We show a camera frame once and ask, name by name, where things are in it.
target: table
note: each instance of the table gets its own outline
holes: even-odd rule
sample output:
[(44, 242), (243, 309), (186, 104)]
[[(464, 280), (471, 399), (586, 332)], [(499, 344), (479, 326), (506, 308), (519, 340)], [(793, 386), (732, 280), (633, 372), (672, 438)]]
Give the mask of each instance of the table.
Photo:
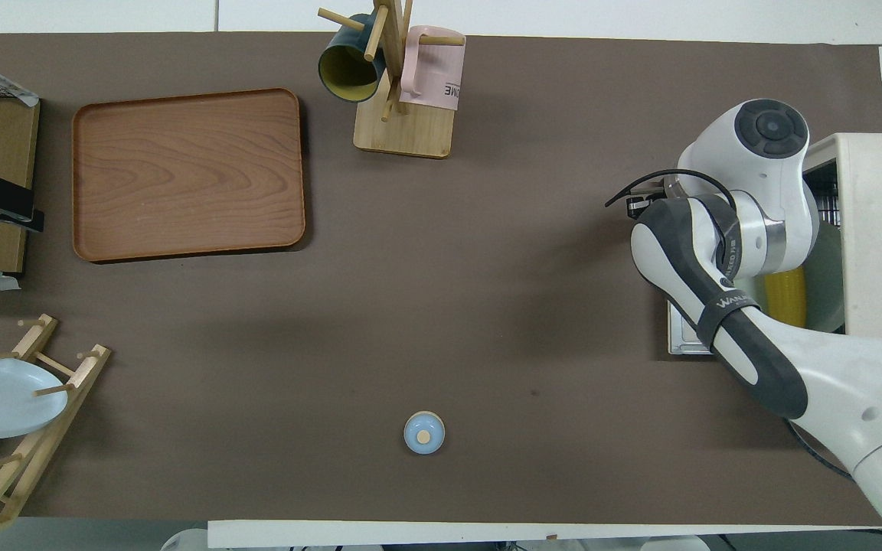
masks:
[[(315, 76), (327, 40), (0, 35), (0, 72), (44, 98), (55, 220), (0, 324), (48, 311), (55, 349), (115, 350), (27, 514), (880, 523), (722, 367), (665, 355), (631, 223), (602, 207), (750, 97), (815, 137), (882, 132), (875, 47), (472, 37), (452, 157), (431, 161), (352, 148), (353, 106)], [(271, 86), (305, 118), (297, 247), (76, 258), (57, 222), (77, 108)], [(420, 409), (448, 426), (435, 456), (403, 447)]]

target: yellow object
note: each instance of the yellow object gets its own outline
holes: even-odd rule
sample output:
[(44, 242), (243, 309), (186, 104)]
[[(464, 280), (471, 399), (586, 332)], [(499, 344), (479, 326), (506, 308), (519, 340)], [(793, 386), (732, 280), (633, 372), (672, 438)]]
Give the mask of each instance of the yellow object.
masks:
[(783, 324), (805, 327), (805, 272), (802, 267), (764, 276), (767, 314)]

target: mug rack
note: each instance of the mug rack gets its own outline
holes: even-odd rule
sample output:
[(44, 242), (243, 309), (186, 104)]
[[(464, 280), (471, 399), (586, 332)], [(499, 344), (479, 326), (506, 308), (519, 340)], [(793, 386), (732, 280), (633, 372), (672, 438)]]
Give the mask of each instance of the mug rack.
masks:
[[(403, 73), (403, 52), (410, 28), (413, 0), (374, 0), (374, 22), (364, 58), (374, 59), (377, 46), (383, 49), (386, 70), (377, 92), (357, 105), (354, 146), (365, 151), (413, 155), (444, 159), (451, 154), (455, 112), (428, 105), (403, 103), (400, 98), (400, 77)], [(319, 8), (318, 16), (340, 25), (363, 31), (358, 21)], [(463, 46), (465, 39), (447, 36), (421, 36), (420, 44)]]
[(29, 495), (36, 488), (39, 479), (46, 470), (53, 453), (63, 440), (74, 420), (80, 405), (87, 398), (88, 392), (97, 380), (97, 376), (107, 364), (112, 351), (100, 344), (94, 345), (87, 352), (77, 354), (80, 366), (71, 370), (58, 360), (43, 353), (46, 343), (53, 335), (58, 321), (43, 314), (35, 320), (20, 320), (20, 327), (28, 327), (27, 334), (11, 350), (0, 354), (0, 358), (15, 358), (24, 362), (43, 363), (51, 367), (67, 382), (60, 386), (40, 390), (41, 394), (67, 392), (67, 407), (47, 423), (42, 429), (22, 436), (18, 445), (11, 452), (0, 453), (0, 530), (6, 529), (17, 519)]

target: green mug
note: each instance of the green mug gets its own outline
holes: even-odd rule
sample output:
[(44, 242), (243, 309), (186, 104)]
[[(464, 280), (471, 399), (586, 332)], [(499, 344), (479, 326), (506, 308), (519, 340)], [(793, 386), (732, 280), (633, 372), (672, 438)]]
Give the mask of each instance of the green mug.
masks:
[(374, 16), (356, 14), (350, 19), (361, 22), (363, 31), (343, 25), (336, 32), (318, 59), (318, 78), (325, 89), (336, 97), (360, 102), (370, 99), (377, 92), (383, 70), (386, 69), (386, 60), (380, 48), (372, 62), (363, 57), (370, 42)]

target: pink mug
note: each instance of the pink mug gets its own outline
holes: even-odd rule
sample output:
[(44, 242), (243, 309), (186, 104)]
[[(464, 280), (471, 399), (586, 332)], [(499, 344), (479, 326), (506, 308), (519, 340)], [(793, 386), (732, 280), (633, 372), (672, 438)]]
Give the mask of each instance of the pink mug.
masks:
[[(461, 46), (421, 44), (421, 36), (461, 39)], [(442, 109), (458, 109), (465, 63), (465, 35), (450, 28), (421, 24), (407, 32), (400, 77), (400, 101)]]

